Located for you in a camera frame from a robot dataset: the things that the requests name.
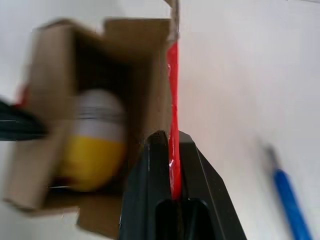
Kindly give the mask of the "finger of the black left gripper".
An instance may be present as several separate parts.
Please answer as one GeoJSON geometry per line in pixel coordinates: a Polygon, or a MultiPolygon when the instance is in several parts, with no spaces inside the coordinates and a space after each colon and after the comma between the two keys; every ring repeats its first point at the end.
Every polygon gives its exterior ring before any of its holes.
{"type": "Polygon", "coordinates": [[[41,121],[33,114],[22,110],[15,105],[10,105],[3,100],[0,100],[0,120],[21,123],[41,123],[41,121]]]}
{"type": "Polygon", "coordinates": [[[23,124],[20,122],[3,121],[0,123],[1,141],[29,141],[45,137],[48,130],[39,124],[23,124]]]}

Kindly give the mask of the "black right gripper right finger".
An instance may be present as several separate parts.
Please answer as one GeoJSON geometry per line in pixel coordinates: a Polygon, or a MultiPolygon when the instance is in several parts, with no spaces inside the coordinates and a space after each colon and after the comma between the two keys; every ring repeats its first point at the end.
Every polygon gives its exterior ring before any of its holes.
{"type": "Polygon", "coordinates": [[[245,240],[225,183],[196,146],[179,133],[182,216],[186,240],[245,240]]]}

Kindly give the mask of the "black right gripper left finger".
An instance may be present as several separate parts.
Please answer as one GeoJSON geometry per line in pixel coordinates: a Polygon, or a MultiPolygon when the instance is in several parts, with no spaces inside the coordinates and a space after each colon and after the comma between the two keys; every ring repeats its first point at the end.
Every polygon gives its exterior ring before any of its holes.
{"type": "Polygon", "coordinates": [[[128,176],[119,239],[175,238],[176,205],[171,197],[168,139],[164,131],[157,131],[147,138],[128,176]]]}

